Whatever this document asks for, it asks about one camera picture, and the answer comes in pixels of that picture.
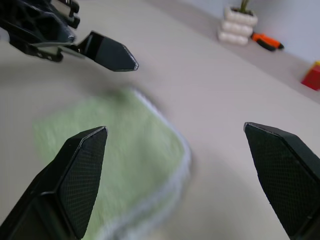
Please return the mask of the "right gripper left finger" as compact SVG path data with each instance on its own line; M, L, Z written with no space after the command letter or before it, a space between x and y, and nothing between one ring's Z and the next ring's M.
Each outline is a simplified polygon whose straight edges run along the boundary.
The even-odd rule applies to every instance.
M100 186L106 126L65 141L0 225L0 240L81 240Z

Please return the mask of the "white bubble plant pot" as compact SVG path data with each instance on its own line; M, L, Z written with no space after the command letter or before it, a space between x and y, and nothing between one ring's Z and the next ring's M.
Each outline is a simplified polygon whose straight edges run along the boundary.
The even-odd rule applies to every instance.
M223 19L217 29L217 38L221 42L245 46L257 23L258 17L254 12L241 13L228 6L224 9Z

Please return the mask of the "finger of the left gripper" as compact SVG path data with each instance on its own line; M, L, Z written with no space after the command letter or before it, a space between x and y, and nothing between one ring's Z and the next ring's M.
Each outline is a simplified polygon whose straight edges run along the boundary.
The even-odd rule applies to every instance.
M139 68L139 63L125 45L95 31L75 47L81 55L113 72L132 72Z

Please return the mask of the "red cube block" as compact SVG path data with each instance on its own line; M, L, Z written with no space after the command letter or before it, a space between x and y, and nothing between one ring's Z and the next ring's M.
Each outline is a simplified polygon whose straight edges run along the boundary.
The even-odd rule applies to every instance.
M320 91L320 65L311 67L301 83L310 89Z

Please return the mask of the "green towel with white trim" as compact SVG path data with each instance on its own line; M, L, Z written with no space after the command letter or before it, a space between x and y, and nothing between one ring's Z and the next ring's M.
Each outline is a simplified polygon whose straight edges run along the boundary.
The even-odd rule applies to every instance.
M135 89L92 96L33 124L49 163L75 134L106 126L97 198L83 240L144 240L180 201L191 173L184 137Z

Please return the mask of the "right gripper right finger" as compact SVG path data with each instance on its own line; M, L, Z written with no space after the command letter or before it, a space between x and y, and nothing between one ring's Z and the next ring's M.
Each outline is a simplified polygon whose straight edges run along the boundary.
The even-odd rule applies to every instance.
M290 240L320 240L320 158L295 134L246 122L259 183Z

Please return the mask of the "green leafy plant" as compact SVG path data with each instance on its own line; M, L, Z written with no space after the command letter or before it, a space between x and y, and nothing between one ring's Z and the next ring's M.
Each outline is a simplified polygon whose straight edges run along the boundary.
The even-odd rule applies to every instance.
M247 6L249 4L250 0L241 0L239 11L243 14L247 13Z

